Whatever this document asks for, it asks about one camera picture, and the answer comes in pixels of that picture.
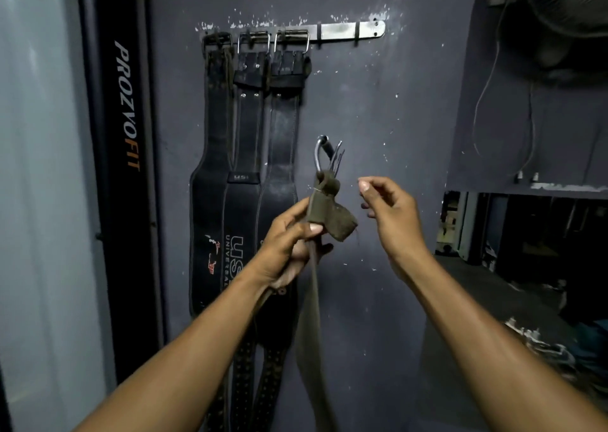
hand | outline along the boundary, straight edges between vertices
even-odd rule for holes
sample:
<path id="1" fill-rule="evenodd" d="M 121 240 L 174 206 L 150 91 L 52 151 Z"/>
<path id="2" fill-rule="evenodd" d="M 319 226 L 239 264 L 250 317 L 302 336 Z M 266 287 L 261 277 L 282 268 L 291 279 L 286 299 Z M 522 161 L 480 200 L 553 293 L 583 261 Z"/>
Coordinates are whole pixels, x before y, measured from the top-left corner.
<path id="1" fill-rule="evenodd" d="M 380 243 L 392 262 L 406 268 L 429 254 L 414 197 L 387 177 L 361 177 L 359 190 L 365 200 L 361 208 L 376 219 Z"/>
<path id="2" fill-rule="evenodd" d="M 306 215 L 308 201 L 308 197 L 300 200 L 275 218 L 262 247 L 247 264 L 246 269 L 265 286 L 278 289 L 291 283 L 308 262 L 305 241 L 323 233 L 319 224 L 299 222 Z M 319 257 L 332 248 L 331 244 L 321 246 Z"/>

person's right arm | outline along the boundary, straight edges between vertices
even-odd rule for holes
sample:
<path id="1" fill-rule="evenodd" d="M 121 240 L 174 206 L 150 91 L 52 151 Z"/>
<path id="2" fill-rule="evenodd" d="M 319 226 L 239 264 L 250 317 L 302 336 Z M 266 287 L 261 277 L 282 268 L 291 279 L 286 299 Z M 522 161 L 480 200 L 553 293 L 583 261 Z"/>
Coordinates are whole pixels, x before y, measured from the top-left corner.
<path id="1" fill-rule="evenodd" d="M 532 354 L 454 280 L 426 248 L 416 202 L 391 179 L 359 189 L 393 268 L 453 353 L 496 432 L 608 432 L 608 419 Z"/>

olive green strap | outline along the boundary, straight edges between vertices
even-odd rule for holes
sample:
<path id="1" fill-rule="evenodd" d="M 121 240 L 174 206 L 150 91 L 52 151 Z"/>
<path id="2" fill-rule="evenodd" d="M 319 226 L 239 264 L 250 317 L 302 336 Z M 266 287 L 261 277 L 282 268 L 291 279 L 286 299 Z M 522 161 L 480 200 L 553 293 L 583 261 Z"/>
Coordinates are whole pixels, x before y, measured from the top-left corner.
<path id="1" fill-rule="evenodd" d="M 307 221 L 322 224 L 332 237 L 342 242 L 353 233 L 357 220 L 335 202 L 339 190 L 340 182 L 331 171 L 318 172 Z M 295 330 L 295 360 L 313 406 L 317 432 L 336 432 L 338 423 L 327 396 L 321 360 L 317 241 L 308 242 L 308 250 L 313 273 Z"/>

black leather belt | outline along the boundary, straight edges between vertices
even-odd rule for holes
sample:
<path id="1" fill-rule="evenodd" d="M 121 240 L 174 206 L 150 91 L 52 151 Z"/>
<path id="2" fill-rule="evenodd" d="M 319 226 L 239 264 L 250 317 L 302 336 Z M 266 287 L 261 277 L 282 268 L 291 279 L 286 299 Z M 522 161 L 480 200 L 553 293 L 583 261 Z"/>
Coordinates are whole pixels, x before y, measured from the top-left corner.
<path id="1" fill-rule="evenodd" d="M 257 251 L 256 227 L 260 197 L 260 145 L 266 53 L 239 53 L 234 75 L 237 87 L 237 151 L 224 198 L 224 282 L 228 283 Z M 255 329 L 241 341 L 232 365 L 231 430 L 246 432 L 254 395 Z"/>
<path id="2" fill-rule="evenodd" d="M 224 43 L 230 41 L 229 47 Z M 206 53 L 207 44 L 217 49 Z M 215 33 L 202 43 L 206 60 L 205 151 L 190 178 L 190 312 L 201 313 L 224 289 L 222 281 L 222 195 L 232 169 L 232 42 L 230 34 Z M 227 429 L 227 382 L 209 405 L 206 430 Z"/>
<path id="3" fill-rule="evenodd" d="M 272 116 L 268 172 L 258 207 L 258 244 L 279 214 L 297 201 L 294 184 L 294 152 L 301 93 L 310 74 L 310 59 L 300 51 L 275 52 L 270 65 Z M 256 393 L 250 430 L 270 430 L 283 374 L 285 355 L 291 345 L 297 313 L 295 281 L 271 295 L 255 317 L 258 342 L 264 348 L 264 365 Z"/>

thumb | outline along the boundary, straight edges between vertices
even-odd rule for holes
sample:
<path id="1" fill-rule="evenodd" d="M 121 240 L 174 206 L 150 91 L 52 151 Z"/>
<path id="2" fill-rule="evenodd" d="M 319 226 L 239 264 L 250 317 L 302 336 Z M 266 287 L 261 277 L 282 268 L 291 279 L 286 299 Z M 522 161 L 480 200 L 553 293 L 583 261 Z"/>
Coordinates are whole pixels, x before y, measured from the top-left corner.
<path id="1" fill-rule="evenodd" d="M 368 181 L 359 181 L 359 190 L 363 199 L 374 210 L 374 213 L 377 214 L 378 211 L 389 207 L 374 186 L 369 184 Z"/>
<path id="2" fill-rule="evenodd" d="M 293 226 L 283 232 L 279 236 L 278 241 L 285 251 L 291 251 L 298 240 L 311 239 L 314 236 L 319 235 L 321 232 L 323 232 L 323 226 L 321 224 L 299 222 L 297 224 L 293 224 Z"/>

